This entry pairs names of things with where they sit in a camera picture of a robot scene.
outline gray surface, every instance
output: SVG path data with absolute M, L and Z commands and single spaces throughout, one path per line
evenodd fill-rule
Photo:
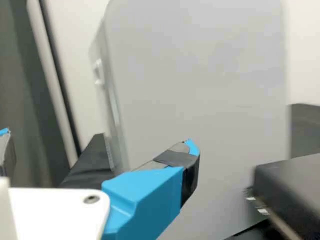
M 25 1 L 0 1 L 0 33 L 0 129 L 11 129 L 17 157 L 11 184 L 57 186 L 69 164 Z
M 252 168 L 289 157 L 280 1 L 113 0 L 104 24 L 131 167 L 188 138 L 201 149 L 196 194 L 160 239 L 255 224 Z

